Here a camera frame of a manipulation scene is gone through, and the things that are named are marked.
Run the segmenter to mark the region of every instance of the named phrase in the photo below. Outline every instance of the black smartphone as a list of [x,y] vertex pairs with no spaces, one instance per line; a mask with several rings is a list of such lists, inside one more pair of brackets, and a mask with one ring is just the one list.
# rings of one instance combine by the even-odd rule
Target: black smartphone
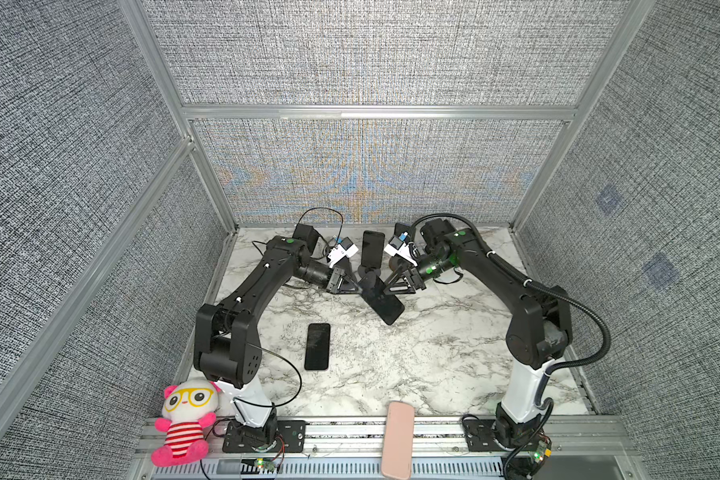
[[374,232],[373,230],[363,232],[360,264],[369,269],[381,269],[385,240],[386,238],[382,232]]
[[331,347],[331,324],[310,323],[307,327],[307,353],[304,370],[327,370]]

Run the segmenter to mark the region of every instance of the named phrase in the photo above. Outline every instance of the mounting plate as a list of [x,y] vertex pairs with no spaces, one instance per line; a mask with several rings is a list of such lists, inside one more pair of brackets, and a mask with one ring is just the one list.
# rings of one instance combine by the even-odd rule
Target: mounting plate
[[[286,453],[301,453],[304,450],[304,431],[307,422],[303,420],[278,420],[277,431],[286,443]],[[263,455],[277,454],[279,442]],[[255,446],[248,445],[243,439],[242,432],[237,428],[229,428],[224,436],[224,453],[251,453]]]
[[[467,440],[467,447],[470,452],[506,452],[500,447],[494,439],[495,420],[475,420],[474,418],[466,418],[463,421],[467,434],[464,439]],[[533,447],[528,445],[523,450],[532,450]]]

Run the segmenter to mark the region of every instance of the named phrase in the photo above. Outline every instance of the metal rail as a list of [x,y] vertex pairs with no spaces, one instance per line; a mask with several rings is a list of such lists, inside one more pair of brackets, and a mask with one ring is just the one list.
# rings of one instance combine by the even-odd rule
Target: metal rail
[[182,161],[187,158],[191,146],[189,138],[184,138],[173,149],[171,156],[144,187],[141,195],[114,228],[77,283],[72,286],[38,336],[3,380],[0,385],[0,439],[64,346],[90,302],[109,278],[110,272],[141,228],[146,216],[168,187]]
[[523,228],[530,212],[536,206],[544,190],[547,189],[547,185],[552,180],[555,171],[560,166],[563,158],[565,158],[574,140],[576,140],[576,136],[584,126],[586,118],[594,108],[600,94],[603,93],[606,84],[614,74],[616,67],[621,62],[624,53],[632,43],[637,31],[640,30],[640,26],[650,13],[654,3],[655,0],[632,0],[626,8],[624,16],[616,26],[616,30],[611,36],[603,55],[584,87],[577,104],[578,109],[574,120],[567,123],[560,130],[546,160],[542,163],[539,172],[520,201],[518,210],[512,219],[512,225],[517,231]]
[[181,94],[173,81],[173,76],[168,69],[165,57],[157,44],[155,33],[150,25],[149,20],[144,12],[144,7],[139,0],[118,0],[120,10],[130,25],[131,30],[136,38],[146,64],[150,67],[152,75],[157,82],[157,87],[163,94],[168,111],[176,122],[176,128],[181,132],[182,136],[191,136],[195,142],[194,151],[192,152],[192,161],[195,162],[198,175],[205,185],[208,197],[211,200],[219,219],[226,228],[227,232],[233,232],[236,228],[235,217],[232,215],[232,208],[227,201],[224,190],[213,171],[205,152],[200,145],[197,137],[194,135],[189,122],[187,122],[181,114]]
[[[385,417],[285,417],[305,420],[304,453],[288,456],[336,456],[343,458],[378,457],[382,454]],[[552,416],[544,428],[552,438],[556,455],[562,456],[638,456],[621,420],[616,416]],[[165,441],[165,433],[154,428],[154,418],[144,425],[136,447],[137,458],[147,458]],[[210,458],[256,458],[260,454],[225,454],[222,439],[211,436]],[[464,441],[460,417],[416,417],[414,456],[486,456],[469,452]],[[501,452],[488,455],[501,455]]]
[[281,118],[343,120],[353,118],[436,118],[461,120],[573,120],[576,107],[555,105],[233,105],[188,104],[185,120],[200,118]]

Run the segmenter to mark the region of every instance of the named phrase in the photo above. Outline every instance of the stuffed toy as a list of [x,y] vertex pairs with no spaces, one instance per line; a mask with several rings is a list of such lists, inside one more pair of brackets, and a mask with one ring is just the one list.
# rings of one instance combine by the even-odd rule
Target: stuffed toy
[[205,379],[190,379],[165,389],[163,418],[155,420],[155,428],[168,436],[165,445],[152,453],[155,466],[184,465],[208,455],[202,429],[216,421],[213,412],[219,408],[220,391]]

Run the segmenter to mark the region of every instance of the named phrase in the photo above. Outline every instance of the white marble surface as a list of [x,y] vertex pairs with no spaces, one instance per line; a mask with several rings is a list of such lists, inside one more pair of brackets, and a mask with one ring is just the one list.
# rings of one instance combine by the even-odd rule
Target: white marble surface
[[[330,238],[336,229],[321,228]],[[365,228],[345,228],[356,244]],[[392,228],[379,228],[387,238]],[[480,229],[483,238],[516,267],[520,258],[505,228]],[[251,240],[289,236],[292,229],[241,229],[218,300],[229,295],[259,263]],[[353,257],[355,269],[360,254]],[[384,264],[388,257],[384,255]],[[382,272],[386,278],[388,269]],[[455,278],[451,272],[440,280]],[[298,279],[290,283],[307,284]],[[296,365],[304,379],[298,398],[278,408],[280,416],[384,416],[392,400],[413,405],[418,415],[491,414],[509,383],[512,356],[504,343],[511,315],[499,298],[471,274],[453,285],[427,282],[427,289],[400,295],[405,312],[387,326],[356,295],[330,295],[281,288],[259,321],[262,346]],[[331,324],[330,367],[304,367],[307,325]],[[282,402],[296,392],[298,378],[282,360],[264,355],[259,369],[264,391]],[[558,415],[586,414],[571,374],[556,372],[545,391]]]

